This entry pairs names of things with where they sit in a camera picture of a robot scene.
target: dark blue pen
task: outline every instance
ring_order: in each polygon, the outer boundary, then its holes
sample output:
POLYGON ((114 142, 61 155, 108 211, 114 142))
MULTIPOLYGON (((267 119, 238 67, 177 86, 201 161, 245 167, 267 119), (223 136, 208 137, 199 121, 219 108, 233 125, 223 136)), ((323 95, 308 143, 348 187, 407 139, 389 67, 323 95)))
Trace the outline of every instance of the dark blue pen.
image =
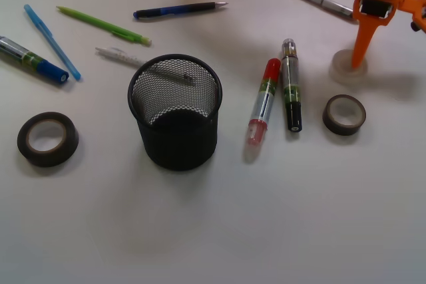
POLYGON ((133 17, 139 18, 153 18, 165 15, 178 15, 180 13, 195 13, 197 11, 206 11, 221 8, 228 3, 193 3, 191 5, 155 8, 148 10, 138 10, 133 13, 133 17))

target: green pen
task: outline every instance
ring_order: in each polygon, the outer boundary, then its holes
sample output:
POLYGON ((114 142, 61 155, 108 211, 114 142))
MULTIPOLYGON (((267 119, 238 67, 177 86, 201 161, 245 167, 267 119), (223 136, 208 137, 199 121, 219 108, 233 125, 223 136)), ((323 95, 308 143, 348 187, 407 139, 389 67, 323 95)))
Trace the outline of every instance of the green pen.
POLYGON ((82 20, 86 23, 90 23, 96 27, 102 28, 104 30, 110 31, 113 35, 118 36, 120 38, 126 39, 128 41, 133 41, 135 43, 142 43, 146 46, 151 46, 152 41, 149 38, 138 35, 137 33, 133 33, 127 29, 123 29, 113 25, 112 23, 107 23, 106 21, 91 17, 86 15, 85 13, 81 13, 77 10, 69 9, 66 7, 57 7, 60 12, 76 18, 78 20, 82 20))

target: light blue pen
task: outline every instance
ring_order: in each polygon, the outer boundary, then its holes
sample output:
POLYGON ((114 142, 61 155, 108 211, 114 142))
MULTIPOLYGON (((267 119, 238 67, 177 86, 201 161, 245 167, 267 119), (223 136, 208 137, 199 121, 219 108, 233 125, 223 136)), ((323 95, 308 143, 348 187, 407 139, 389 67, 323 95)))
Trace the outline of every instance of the light blue pen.
POLYGON ((53 50, 55 50, 56 54, 61 58, 62 62, 65 63, 67 66, 69 72, 74 76, 75 80, 80 80, 81 74, 77 71, 77 69, 74 67, 72 62, 68 59, 66 54, 62 51, 58 43, 54 40, 53 35, 49 28, 45 25, 44 22, 37 16, 34 12, 34 10, 30 7, 30 5, 24 6, 25 11, 27 12, 28 16, 30 17, 31 21, 34 23, 36 28, 40 30, 40 32, 45 36, 47 42, 52 46, 53 50))

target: green label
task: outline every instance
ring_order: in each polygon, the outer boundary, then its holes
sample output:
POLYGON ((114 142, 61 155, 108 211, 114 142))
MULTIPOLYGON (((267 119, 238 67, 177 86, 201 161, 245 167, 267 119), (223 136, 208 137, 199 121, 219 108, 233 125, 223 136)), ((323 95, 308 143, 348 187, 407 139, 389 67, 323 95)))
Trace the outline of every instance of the green label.
POLYGON ((299 86, 289 85, 284 89, 284 103, 300 102, 299 86))
POLYGON ((267 92, 275 96, 275 91, 277 89, 277 83, 272 79, 263 80, 260 84, 259 92, 267 92))
POLYGON ((35 53, 29 51, 22 59, 22 64, 27 65, 34 70, 37 70, 37 66, 43 60, 40 56, 37 56, 35 53))

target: pen tip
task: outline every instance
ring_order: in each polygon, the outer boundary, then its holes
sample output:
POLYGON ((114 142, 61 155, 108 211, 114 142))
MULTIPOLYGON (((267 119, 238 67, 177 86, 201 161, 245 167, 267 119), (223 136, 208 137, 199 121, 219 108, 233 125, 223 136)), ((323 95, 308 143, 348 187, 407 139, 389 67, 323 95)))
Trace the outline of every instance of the pen tip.
POLYGON ((216 3, 215 4, 215 7, 216 8, 221 8, 221 7, 223 7, 223 6, 226 6, 228 3, 216 3))

